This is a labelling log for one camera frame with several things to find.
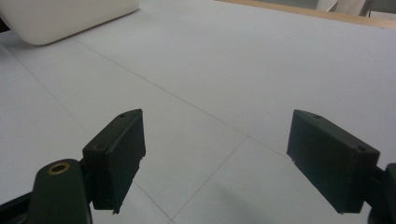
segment white object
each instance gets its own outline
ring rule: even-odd
[[[138,6],[139,0],[0,0],[0,17],[27,43],[45,45]]]

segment screw hole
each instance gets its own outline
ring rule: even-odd
[[[61,162],[61,163],[52,165],[48,169],[48,173],[49,173],[49,175],[59,175],[61,173],[64,173],[65,171],[67,171],[69,168],[70,168],[69,163]]]
[[[93,148],[99,149],[99,148],[102,148],[104,146],[105,146],[104,144],[99,143],[99,144],[93,145]]]
[[[360,150],[360,151],[365,151],[366,148],[365,148],[365,147],[358,146],[358,150]]]

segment black plastic part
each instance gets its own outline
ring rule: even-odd
[[[393,223],[396,223],[396,163],[388,165],[385,171],[385,193]]]
[[[142,110],[114,118],[82,152],[86,168],[94,175],[93,207],[118,213],[146,155]]]
[[[9,28],[6,26],[6,24],[0,18],[0,33],[3,33],[5,31],[9,31]]]
[[[385,178],[385,172],[375,167],[375,171],[367,177],[364,184],[361,185],[361,189],[364,201],[372,206],[376,216],[388,220],[390,219],[390,210],[384,186]]]
[[[24,194],[19,198],[0,205],[0,223],[23,223],[26,220],[31,194]]]
[[[92,223],[78,161],[56,161],[37,173],[27,223]]]
[[[361,211],[361,186],[379,151],[321,116],[295,110],[288,155],[338,213]]]

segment wooden edge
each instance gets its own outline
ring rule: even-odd
[[[295,13],[305,16],[313,16],[327,20],[344,21],[344,22],[356,23],[361,25],[375,26],[375,27],[381,27],[387,29],[396,29],[396,21],[373,19],[373,18],[353,16],[353,15],[347,15],[347,14],[341,14],[335,12],[316,11],[314,9],[282,6],[282,5],[258,2],[253,0],[217,0],[217,1],[239,4],[244,6],[251,6],[251,7],[263,7],[272,10],[284,11],[284,12]]]

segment white table surface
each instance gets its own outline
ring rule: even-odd
[[[293,109],[396,161],[396,31],[209,0],[32,47],[0,34],[0,203],[144,111],[147,157],[120,214],[94,223],[366,223],[338,215],[286,156]]]

